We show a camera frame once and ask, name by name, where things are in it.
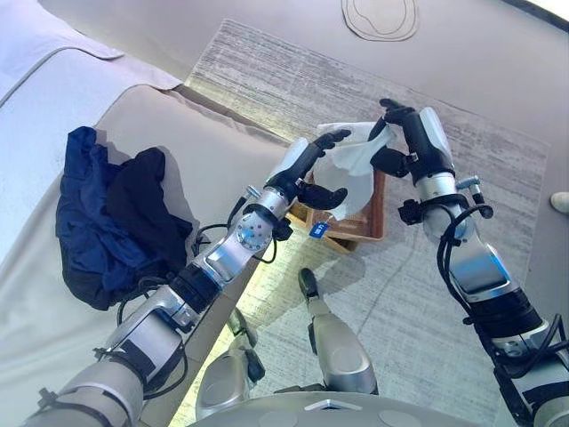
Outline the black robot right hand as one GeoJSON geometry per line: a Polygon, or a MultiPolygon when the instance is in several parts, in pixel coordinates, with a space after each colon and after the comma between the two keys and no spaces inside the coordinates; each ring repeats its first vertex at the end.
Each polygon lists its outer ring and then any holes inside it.
{"type": "Polygon", "coordinates": [[[433,178],[438,173],[449,173],[455,176],[452,154],[448,145],[435,144],[435,136],[427,132],[427,119],[412,107],[407,107],[389,98],[380,99],[385,114],[376,122],[370,131],[369,138],[378,136],[388,129],[388,124],[399,125],[403,129],[408,153],[383,147],[370,160],[375,170],[387,175],[403,178],[410,174],[413,184],[423,178],[433,178]]]}

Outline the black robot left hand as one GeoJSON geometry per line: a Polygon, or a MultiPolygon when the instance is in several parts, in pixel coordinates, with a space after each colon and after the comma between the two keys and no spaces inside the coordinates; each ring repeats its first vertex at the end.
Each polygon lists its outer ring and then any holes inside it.
{"type": "Polygon", "coordinates": [[[325,156],[328,149],[350,136],[351,131],[340,129],[324,133],[316,140],[297,140],[285,152],[281,163],[269,174],[265,186],[281,191],[289,202],[297,199],[303,205],[320,211],[338,207],[348,195],[346,188],[331,191],[314,183],[304,181],[317,160],[325,156]]]}

